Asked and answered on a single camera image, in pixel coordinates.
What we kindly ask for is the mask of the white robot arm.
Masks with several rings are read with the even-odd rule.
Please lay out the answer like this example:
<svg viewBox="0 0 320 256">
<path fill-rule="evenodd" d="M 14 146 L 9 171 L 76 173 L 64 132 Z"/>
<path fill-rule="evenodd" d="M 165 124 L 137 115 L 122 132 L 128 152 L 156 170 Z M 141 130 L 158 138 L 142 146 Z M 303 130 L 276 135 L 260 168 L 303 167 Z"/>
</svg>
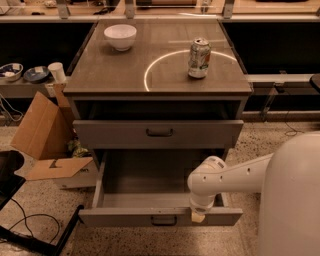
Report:
<svg viewBox="0 0 320 256">
<path fill-rule="evenodd" d="M 259 192 L 258 256 L 320 256 L 320 132 L 228 167 L 211 156 L 188 177 L 190 207 L 209 213 L 220 192 Z"/>
</svg>

